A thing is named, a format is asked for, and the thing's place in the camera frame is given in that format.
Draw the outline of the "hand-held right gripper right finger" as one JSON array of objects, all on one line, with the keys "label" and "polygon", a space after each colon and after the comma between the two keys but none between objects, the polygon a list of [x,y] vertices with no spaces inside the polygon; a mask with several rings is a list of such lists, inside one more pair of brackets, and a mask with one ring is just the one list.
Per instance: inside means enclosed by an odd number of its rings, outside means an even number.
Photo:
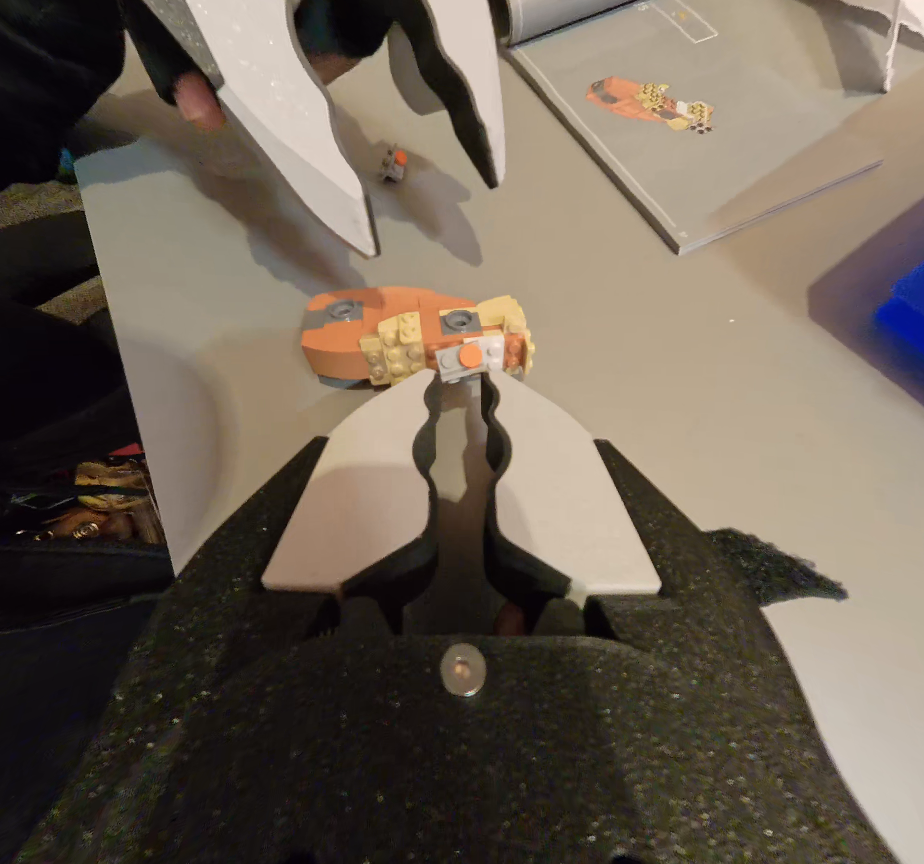
[{"label": "hand-held right gripper right finger", "polygon": [[484,560],[507,599],[655,596],[662,580],[598,445],[503,372],[482,377],[493,471]]}]

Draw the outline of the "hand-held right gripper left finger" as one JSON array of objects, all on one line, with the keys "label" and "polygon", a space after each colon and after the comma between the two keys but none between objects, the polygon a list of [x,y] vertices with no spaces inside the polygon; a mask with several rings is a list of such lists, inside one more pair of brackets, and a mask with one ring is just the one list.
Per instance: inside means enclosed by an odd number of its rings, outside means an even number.
[{"label": "hand-held right gripper left finger", "polygon": [[346,593],[422,544],[433,552],[441,381],[416,373],[371,396],[327,436],[263,571],[267,591]]}]

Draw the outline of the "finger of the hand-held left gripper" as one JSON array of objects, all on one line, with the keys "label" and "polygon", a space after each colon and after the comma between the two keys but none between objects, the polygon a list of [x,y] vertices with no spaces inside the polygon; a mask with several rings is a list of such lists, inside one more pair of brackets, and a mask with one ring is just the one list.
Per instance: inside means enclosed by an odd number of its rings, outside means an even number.
[{"label": "finger of the hand-held left gripper", "polygon": [[217,67],[218,98],[294,194],[364,257],[380,247],[327,90],[297,41],[300,0],[184,0]]},{"label": "finger of the hand-held left gripper", "polygon": [[419,116],[443,111],[485,184],[505,175],[497,42],[488,0],[383,0],[392,79]]}]

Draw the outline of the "orange tan brick model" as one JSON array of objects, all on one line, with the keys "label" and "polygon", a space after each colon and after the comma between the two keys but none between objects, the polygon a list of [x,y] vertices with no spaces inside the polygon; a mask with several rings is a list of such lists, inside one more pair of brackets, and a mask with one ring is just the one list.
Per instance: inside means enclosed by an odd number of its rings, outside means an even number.
[{"label": "orange tan brick model", "polygon": [[492,332],[501,332],[505,342],[498,372],[528,374],[535,344],[520,303],[509,295],[475,303],[399,286],[322,293],[306,308],[301,348],[322,383],[382,387],[425,370],[441,379],[435,360],[439,350]]}]

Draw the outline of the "small pale grey brick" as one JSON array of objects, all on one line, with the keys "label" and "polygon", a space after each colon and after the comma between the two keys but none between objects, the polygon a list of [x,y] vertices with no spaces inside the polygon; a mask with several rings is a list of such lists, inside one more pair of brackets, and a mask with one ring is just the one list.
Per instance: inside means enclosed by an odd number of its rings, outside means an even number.
[{"label": "small pale grey brick", "polygon": [[[464,343],[476,340],[482,350],[483,363],[474,370],[468,370],[459,363],[458,350]],[[441,379],[445,383],[452,384],[476,374],[501,371],[504,364],[504,350],[503,334],[501,332],[492,332],[479,337],[472,337],[460,344],[439,350],[435,360]]]}]

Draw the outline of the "grey instruction booklet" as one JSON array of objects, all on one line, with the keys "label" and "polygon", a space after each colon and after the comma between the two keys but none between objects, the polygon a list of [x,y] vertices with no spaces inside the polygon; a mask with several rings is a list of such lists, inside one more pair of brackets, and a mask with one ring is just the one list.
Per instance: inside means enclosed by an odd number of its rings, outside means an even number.
[{"label": "grey instruction booklet", "polygon": [[489,0],[503,55],[676,254],[883,165],[760,0]]}]

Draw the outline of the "person's dark jacket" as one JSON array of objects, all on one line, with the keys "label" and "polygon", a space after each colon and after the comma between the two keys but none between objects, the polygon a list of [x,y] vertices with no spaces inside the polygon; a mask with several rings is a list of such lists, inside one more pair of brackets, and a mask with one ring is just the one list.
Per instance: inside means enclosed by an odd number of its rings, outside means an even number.
[{"label": "person's dark jacket", "polygon": [[98,728],[128,650],[172,581],[139,532],[63,527],[82,464],[129,466],[138,428],[107,313],[40,309],[99,272],[82,211],[2,227],[2,861],[40,822]]}]

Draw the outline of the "blue plastic bin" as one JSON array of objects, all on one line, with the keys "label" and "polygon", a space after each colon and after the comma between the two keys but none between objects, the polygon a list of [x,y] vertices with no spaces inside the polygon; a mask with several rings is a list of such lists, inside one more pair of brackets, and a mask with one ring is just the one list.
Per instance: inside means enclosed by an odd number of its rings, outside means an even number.
[{"label": "blue plastic bin", "polygon": [[919,263],[889,287],[873,315],[878,368],[896,381],[922,385],[923,264]]}]

